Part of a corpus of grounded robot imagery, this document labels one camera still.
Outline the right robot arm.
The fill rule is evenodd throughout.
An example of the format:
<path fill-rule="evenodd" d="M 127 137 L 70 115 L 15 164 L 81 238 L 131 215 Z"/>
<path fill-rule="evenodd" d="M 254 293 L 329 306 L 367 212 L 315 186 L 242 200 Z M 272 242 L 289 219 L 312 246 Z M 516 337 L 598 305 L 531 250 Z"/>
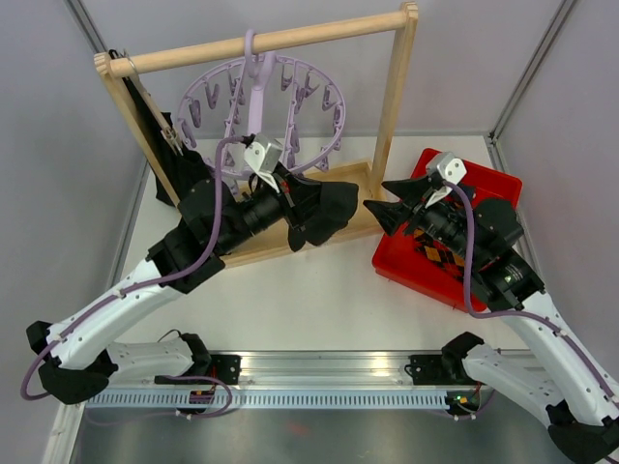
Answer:
<path fill-rule="evenodd" d="M 421 230 L 463 258 L 463 299 L 482 301 L 478 320 L 498 319 L 526 344 L 545 370 L 540 378 L 505 360 L 471 333 L 443 348 L 444 375 L 470 378 L 509 398 L 538 420 L 575 463 L 614 463 L 618 450 L 618 383 L 593 359 L 555 307 L 544 282 L 514 250 L 523 229 L 510 201 L 471 204 L 467 190 L 427 175 L 386 181 L 397 201 L 365 207 L 388 235 Z"/>

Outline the purple round clip hanger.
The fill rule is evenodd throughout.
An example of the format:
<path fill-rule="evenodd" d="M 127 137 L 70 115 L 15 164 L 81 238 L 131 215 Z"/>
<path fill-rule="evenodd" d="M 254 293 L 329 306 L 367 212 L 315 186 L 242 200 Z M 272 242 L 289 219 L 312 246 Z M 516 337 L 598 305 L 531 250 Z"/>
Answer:
<path fill-rule="evenodd" d="M 244 54 L 205 72 L 186 90 L 178 105 L 173 127 L 184 145 L 195 150 L 198 132 L 206 127 L 207 114 L 216 111 L 219 101 L 228 102 L 222 119 L 225 137 L 256 134 L 265 128 L 267 88 L 280 71 L 280 91 L 288 94 L 280 161 L 294 173 L 310 169 L 330 170 L 329 156 L 341 148 L 346 105 L 337 83 L 312 64 L 275 51 L 254 51 L 255 31 L 244 37 Z M 307 160 L 300 160 L 300 124 L 303 104 L 322 91 L 320 109 L 332 114 L 333 135 L 329 142 Z"/>

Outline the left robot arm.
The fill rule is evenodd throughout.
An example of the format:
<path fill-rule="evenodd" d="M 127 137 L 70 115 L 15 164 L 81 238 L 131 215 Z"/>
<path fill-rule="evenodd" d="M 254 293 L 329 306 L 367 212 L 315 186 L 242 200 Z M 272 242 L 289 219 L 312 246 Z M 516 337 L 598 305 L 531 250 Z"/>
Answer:
<path fill-rule="evenodd" d="M 318 224 L 329 188 L 281 165 L 273 179 L 272 185 L 259 181 L 238 201 L 218 174 L 207 175 L 180 202 L 178 225 L 123 280 L 59 323 L 31 324 L 26 334 L 37 358 L 22 381 L 22 397 L 53 397 L 72 405 L 124 381 L 207 381 L 212 357 L 195 333 L 150 343 L 117 339 L 223 271 L 226 254 L 280 220 L 288 224 L 288 245 L 294 251 L 327 239 Z"/>

